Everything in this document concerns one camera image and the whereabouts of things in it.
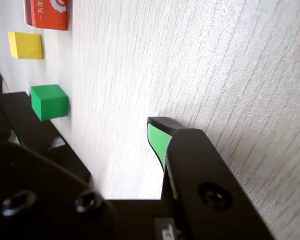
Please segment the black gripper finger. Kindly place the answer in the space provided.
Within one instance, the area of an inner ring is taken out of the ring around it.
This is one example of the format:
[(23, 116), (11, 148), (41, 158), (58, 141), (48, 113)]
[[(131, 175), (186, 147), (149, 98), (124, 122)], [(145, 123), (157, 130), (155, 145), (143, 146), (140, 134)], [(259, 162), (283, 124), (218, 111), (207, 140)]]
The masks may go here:
[(150, 116), (147, 139), (166, 171), (187, 238), (273, 238), (203, 130), (187, 128), (169, 117)]
[(0, 240), (117, 240), (114, 211), (78, 177), (0, 138)]

